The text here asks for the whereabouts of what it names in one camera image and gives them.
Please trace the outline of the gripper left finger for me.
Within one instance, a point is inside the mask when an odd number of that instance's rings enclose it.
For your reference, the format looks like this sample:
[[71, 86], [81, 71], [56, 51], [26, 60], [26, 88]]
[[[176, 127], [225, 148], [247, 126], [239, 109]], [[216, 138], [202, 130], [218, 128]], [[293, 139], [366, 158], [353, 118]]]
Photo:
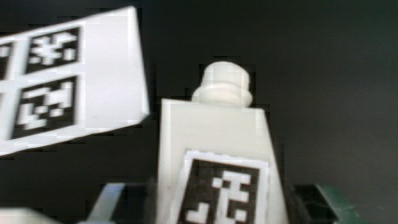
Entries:
[[76, 224], [154, 224], [151, 183], [108, 183], [92, 210]]

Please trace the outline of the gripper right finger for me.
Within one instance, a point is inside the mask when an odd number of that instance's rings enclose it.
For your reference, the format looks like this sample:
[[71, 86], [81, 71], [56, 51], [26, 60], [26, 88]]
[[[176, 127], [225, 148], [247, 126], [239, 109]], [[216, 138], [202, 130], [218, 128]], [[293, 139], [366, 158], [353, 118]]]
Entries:
[[289, 185], [286, 205], [291, 224], [362, 224], [355, 206], [328, 185]]

